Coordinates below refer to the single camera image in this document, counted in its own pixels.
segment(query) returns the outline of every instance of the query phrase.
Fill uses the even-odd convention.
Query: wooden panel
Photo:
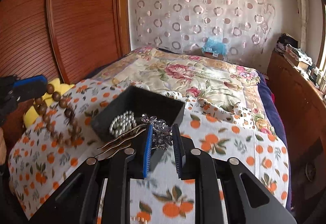
[[[296,164],[318,139],[326,153],[326,106],[319,92],[275,52],[267,74],[285,127],[290,161]]]
[[[129,15],[128,15],[128,0],[118,0],[118,26],[120,48],[123,55],[131,51],[130,47],[130,32],[129,32]]]
[[[47,30],[45,0],[1,0],[0,76],[59,76]]]
[[[116,0],[47,0],[54,54],[66,83],[121,56]]]

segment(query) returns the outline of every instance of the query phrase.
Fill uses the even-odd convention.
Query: bed
[[[97,154],[102,142],[90,120],[129,85],[183,100],[182,135],[214,158],[238,157],[288,208],[290,171],[284,128],[257,71],[143,47],[66,93],[83,133],[73,148],[51,143],[39,117],[11,150],[10,180],[28,219],[79,164]],[[56,130],[67,133],[62,109],[53,105],[52,110]],[[179,180],[173,163],[173,149],[168,149],[148,178],[131,181],[132,217],[143,216],[153,223],[194,221],[194,181]],[[226,212],[223,193],[218,195]]]

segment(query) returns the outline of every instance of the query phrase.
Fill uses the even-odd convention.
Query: wooden bead necklace
[[[46,129],[51,134],[51,139],[56,141],[59,145],[66,145],[67,147],[72,147],[72,144],[75,140],[80,137],[81,127],[78,126],[77,119],[75,118],[75,112],[71,104],[68,104],[66,97],[61,97],[58,92],[54,91],[54,86],[48,84],[46,87],[46,92],[52,95],[54,101],[58,102],[59,106],[62,109],[65,109],[65,116],[69,118],[69,124],[72,126],[68,129],[70,138],[64,139],[62,133],[58,133],[54,130],[54,125],[51,124],[51,118],[46,114],[48,106],[42,98],[35,98],[34,108],[36,112],[42,116],[43,122],[46,124]]]

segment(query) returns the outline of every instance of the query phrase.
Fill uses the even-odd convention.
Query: yellow cloth
[[[49,84],[52,84],[54,86],[54,91],[58,92],[61,95],[65,94],[74,86],[73,84],[71,85],[68,85],[66,83],[60,84],[59,78],[55,78],[54,80],[50,81]],[[54,102],[54,100],[52,99],[52,95],[48,93],[45,93],[42,96],[42,99],[45,101],[47,106],[50,106]],[[29,128],[34,123],[34,121],[37,119],[38,116],[39,114],[36,112],[35,108],[33,106],[30,107],[30,109],[28,109],[28,111],[22,117],[25,127]]]

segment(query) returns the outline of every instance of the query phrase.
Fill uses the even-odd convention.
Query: navy blue bed sheet
[[[274,127],[276,135],[283,141],[283,143],[287,148],[283,122],[281,120],[280,115],[278,114],[275,104],[273,103],[272,92],[268,88],[264,76],[260,72],[258,72],[258,75],[260,77],[260,83],[258,84],[258,92],[261,101],[263,102],[267,118],[271,122],[271,125]],[[292,198],[291,190],[292,190],[291,189],[291,167],[289,164],[289,190],[287,193],[288,195],[286,201],[286,209],[289,211],[291,210],[291,198]]]

